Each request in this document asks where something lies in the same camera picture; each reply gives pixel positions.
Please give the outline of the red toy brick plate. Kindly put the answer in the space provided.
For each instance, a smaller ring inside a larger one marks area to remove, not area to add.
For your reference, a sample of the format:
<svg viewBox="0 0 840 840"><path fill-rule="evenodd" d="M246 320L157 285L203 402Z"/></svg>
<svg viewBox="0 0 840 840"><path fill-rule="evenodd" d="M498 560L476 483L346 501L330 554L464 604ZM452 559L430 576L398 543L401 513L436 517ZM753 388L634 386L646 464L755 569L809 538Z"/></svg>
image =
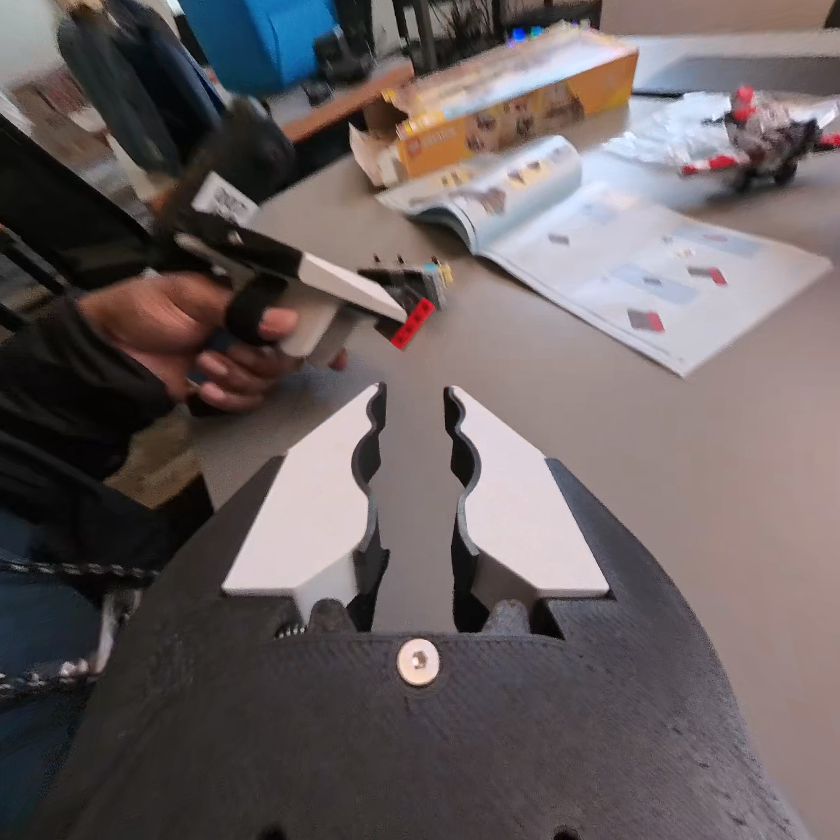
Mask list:
<svg viewBox="0 0 840 840"><path fill-rule="evenodd" d="M406 320L390 338L392 346L400 351L415 339L425 322L436 312L435 305L427 298L421 298L413 310L407 315Z"/></svg>

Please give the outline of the person's left hand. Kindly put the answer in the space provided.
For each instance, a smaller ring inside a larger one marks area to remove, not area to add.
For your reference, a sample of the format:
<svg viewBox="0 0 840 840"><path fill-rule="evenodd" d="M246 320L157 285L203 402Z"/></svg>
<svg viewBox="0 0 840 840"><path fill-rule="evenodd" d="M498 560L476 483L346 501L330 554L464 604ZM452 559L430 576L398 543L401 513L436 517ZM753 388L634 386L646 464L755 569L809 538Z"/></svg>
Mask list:
<svg viewBox="0 0 840 840"><path fill-rule="evenodd" d="M277 349L295 332L298 315L270 308L258 328L267 346L235 340L213 350L209 342L233 297L208 276L172 272L122 280L83 295L76 306L106 341L156 376L175 403L195 398L223 413L246 413L302 368Z"/></svg>

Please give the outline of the grey desk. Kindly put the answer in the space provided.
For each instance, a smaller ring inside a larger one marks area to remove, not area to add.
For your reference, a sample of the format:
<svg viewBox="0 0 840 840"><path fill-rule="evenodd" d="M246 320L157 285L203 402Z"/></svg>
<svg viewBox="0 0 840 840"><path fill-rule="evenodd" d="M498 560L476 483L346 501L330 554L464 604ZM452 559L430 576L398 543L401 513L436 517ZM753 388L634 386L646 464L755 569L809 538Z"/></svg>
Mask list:
<svg viewBox="0 0 840 840"><path fill-rule="evenodd" d="M358 331L342 374L288 380L255 413L196 425L225 504L273 455L387 384L373 487L392 553L374 627L447 632L460 484L443 392L458 385L563 462L678 585L751 738L816 838L838 838L838 270L685 380L375 200L349 157L265 205L255 227L352 267L447 261L446 310L405 352Z"/></svg>

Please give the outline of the clear plastic bag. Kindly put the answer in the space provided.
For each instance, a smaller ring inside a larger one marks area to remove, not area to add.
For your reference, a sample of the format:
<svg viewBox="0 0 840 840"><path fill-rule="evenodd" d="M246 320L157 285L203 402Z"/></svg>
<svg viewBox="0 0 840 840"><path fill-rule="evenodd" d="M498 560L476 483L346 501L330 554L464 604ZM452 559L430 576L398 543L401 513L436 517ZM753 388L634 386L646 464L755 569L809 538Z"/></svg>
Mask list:
<svg viewBox="0 0 840 840"><path fill-rule="evenodd" d="M818 99L802 94L766 92L794 103L810 104ZM705 117L720 114L731 93L691 92L656 112L638 129L630 129L620 137L607 141L605 149L629 161L669 168L685 163L693 154L714 151L721 146L722 132L703 127Z"/></svg>

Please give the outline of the red white toy airplane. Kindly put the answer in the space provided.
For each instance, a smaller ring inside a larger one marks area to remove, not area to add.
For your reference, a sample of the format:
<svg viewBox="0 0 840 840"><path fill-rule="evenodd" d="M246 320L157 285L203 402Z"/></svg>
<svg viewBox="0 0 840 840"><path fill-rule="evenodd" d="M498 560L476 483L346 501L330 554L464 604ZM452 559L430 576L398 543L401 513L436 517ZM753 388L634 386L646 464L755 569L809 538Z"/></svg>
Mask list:
<svg viewBox="0 0 840 840"><path fill-rule="evenodd" d="M720 114L700 124L722 132L721 146L693 154L677 165L682 179L716 177L734 193L769 183L790 184L799 164L817 154L838 152L838 98L806 104L741 86Z"/></svg>

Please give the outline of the black toy vehicle chassis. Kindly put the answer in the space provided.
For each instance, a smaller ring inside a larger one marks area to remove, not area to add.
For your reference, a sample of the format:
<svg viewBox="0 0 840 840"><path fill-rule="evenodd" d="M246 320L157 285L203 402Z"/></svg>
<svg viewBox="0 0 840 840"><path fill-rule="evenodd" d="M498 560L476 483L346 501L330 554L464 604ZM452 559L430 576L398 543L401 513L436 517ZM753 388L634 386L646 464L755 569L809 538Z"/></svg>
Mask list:
<svg viewBox="0 0 840 840"><path fill-rule="evenodd" d="M406 260L401 255L392 260L374 255L373 264L358 268L357 273L382 287L407 313L423 299L434 309L445 310L447 291L454 282L450 265L437 257L420 263Z"/></svg>

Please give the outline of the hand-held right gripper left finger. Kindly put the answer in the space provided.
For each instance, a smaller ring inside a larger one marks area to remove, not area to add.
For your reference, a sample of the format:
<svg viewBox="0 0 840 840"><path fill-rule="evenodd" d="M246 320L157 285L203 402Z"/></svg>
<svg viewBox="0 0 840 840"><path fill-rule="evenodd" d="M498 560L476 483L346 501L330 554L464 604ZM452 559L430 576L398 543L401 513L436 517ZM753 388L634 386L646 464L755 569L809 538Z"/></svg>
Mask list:
<svg viewBox="0 0 840 840"><path fill-rule="evenodd" d="M370 486L381 466L386 385L376 383L292 446L222 583L290 598L301 619L330 599L372 623L389 552Z"/></svg>

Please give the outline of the dark backpack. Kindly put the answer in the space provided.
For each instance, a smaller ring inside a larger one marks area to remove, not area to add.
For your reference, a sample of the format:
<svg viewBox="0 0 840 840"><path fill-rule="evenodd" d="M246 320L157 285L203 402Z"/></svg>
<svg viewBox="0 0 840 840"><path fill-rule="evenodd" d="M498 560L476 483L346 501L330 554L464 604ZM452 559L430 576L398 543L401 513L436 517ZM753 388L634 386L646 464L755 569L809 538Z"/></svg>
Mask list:
<svg viewBox="0 0 840 840"><path fill-rule="evenodd" d="M59 52L111 136L144 172L180 178L226 111L205 71L144 3L59 4Z"/></svg>

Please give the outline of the yellow toy set box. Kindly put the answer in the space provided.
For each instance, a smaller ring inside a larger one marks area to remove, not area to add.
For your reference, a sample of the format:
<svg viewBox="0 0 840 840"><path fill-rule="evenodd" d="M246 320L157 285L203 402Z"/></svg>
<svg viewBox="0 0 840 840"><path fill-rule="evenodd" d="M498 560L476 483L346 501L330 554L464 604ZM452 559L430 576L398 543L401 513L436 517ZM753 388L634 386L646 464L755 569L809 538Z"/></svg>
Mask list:
<svg viewBox="0 0 840 840"><path fill-rule="evenodd" d="M383 91L350 128L357 165L391 187L564 130L628 103L638 47L576 24L500 45Z"/></svg>

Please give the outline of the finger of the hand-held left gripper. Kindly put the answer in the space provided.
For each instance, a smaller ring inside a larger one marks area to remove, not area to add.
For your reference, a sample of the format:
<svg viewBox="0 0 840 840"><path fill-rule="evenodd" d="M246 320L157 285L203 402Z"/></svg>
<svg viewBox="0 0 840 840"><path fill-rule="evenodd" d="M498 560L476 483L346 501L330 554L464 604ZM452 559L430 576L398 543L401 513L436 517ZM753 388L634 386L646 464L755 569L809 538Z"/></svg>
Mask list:
<svg viewBox="0 0 840 840"><path fill-rule="evenodd" d="M395 322L405 322L404 308L378 283L307 251L300 251L299 256L297 278L304 286Z"/></svg>

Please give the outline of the speckled hoodie drawstring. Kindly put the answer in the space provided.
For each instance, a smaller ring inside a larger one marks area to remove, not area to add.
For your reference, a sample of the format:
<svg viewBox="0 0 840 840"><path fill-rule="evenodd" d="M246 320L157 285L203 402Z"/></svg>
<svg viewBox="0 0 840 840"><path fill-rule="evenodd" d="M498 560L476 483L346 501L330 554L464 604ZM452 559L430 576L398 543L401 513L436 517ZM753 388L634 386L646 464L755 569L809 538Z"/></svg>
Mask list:
<svg viewBox="0 0 840 840"><path fill-rule="evenodd" d="M143 594L144 589L140 587L114 587L106 592L101 604L97 646L88 656L49 661L22 675L2 673L2 708L95 684L107 667L122 630L137 612Z"/></svg>
<svg viewBox="0 0 840 840"><path fill-rule="evenodd" d="M120 564L45 563L30 560L1 559L1 571L14 574L42 574L65 578L104 578L128 581L132 585L150 585L160 575L155 569L143 569Z"/></svg>

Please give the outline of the black device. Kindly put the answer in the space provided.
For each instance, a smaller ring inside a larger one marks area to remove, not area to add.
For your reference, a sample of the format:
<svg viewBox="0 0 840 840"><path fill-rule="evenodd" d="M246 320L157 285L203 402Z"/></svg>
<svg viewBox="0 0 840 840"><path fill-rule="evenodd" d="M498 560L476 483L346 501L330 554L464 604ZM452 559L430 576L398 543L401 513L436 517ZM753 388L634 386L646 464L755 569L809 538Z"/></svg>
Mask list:
<svg viewBox="0 0 840 840"><path fill-rule="evenodd" d="M313 107L331 99L336 88L367 81L375 66L366 43L362 41L361 51L354 50L340 27L316 38L312 49L316 69L301 86Z"/></svg>

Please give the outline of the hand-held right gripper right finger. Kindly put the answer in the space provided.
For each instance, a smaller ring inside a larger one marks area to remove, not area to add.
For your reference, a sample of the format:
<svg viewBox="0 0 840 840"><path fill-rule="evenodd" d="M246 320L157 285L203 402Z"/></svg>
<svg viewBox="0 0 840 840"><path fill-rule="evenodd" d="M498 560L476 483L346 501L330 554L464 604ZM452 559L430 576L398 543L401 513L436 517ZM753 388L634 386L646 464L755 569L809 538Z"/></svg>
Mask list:
<svg viewBox="0 0 840 840"><path fill-rule="evenodd" d="M459 386L444 389L444 420L450 468L463 487L451 552L454 609L608 595L548 457Z"/></svg>

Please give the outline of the person's torso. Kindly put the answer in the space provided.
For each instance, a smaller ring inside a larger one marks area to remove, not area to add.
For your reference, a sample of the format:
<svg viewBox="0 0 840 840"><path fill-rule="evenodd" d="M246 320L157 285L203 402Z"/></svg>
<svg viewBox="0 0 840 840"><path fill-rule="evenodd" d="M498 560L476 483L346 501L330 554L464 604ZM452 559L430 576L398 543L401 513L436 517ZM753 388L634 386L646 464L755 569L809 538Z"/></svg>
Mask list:
<svg viewBox="0 0 840 840"><path fill-rule="evenodd" d="M104 481L65 467L50 506L21 511L2 503L2 511L23 523L20 528L32 529L25 558L159 571L213 514L203 479L154 510ZM2 673L18 676L88 654L99 629L104 580L2 571ZM2 838L24 830L66 757L88 697L84 688L2 708Z"/></svg>

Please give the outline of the person's left forearm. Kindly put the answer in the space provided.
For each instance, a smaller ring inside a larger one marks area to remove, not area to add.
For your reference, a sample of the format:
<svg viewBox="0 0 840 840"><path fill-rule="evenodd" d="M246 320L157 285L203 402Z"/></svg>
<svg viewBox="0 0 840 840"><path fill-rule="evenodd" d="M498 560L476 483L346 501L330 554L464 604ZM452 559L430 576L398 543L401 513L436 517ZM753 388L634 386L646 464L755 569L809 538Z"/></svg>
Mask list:
<svg viewBox="0 0 840 840"><path fill-rule="evenodd" d="M2 503L50 506L65 467L108 479L134 436L174 410L158 378L106 341L77 301L59 299L2 343Z"/></svg>

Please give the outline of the blue felt tote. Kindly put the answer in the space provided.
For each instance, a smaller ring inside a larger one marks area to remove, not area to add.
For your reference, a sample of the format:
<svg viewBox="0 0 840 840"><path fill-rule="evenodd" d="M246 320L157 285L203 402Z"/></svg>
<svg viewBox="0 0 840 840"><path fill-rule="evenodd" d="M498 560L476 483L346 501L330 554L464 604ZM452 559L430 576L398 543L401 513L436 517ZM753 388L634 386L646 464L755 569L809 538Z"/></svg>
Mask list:
<svg viewBox="0 0 840 840"><path fill-rule="evenodd" d="M314 42L338 23L330 1L180 1L222 86L265 98L314 76Z"/></svg>

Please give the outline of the wooden side table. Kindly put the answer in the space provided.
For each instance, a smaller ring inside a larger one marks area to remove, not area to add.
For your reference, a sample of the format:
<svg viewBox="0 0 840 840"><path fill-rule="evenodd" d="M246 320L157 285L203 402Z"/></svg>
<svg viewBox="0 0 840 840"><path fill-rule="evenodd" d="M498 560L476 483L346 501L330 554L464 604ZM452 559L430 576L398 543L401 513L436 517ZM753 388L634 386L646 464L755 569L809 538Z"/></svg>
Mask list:
<svg viewBox="0 0 840 840"><path fill-rule="evenodd" d="M377 62L367 79L334 88L331 97L317 106L310 103L302 86L268 97L266 106L289 141L298 144L361 111L383 91L399 88L413 78L412 61L393 57Z"/></svg>

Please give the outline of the dark grey flat panel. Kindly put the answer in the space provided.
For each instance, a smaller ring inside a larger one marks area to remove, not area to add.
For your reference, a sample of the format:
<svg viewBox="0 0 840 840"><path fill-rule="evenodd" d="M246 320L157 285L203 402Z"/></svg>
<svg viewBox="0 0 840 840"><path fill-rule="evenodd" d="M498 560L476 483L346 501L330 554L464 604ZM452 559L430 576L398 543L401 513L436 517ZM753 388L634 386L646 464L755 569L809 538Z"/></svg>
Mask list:
<svg viewBox="0 0 840 840"><path fill-rule="evenodd" d="M728 93L740 87L811 97L839 94L838 56L690 56L668 64L633 94L677 99L691 92Z"/></svg>

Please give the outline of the toy instruction booklet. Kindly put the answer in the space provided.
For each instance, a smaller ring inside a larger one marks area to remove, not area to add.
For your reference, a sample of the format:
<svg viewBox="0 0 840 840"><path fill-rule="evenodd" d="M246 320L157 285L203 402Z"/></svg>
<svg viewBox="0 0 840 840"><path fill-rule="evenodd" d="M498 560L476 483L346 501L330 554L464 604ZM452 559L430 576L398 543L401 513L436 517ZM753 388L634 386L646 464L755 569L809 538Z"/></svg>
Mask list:
<svg viewBox="0 0 840 840"><path fill-rule="evenodd" d="M686 377L833 269L801 248L676 213L597 182L560 135L379 192L447 226L471 255Z"/></svg>

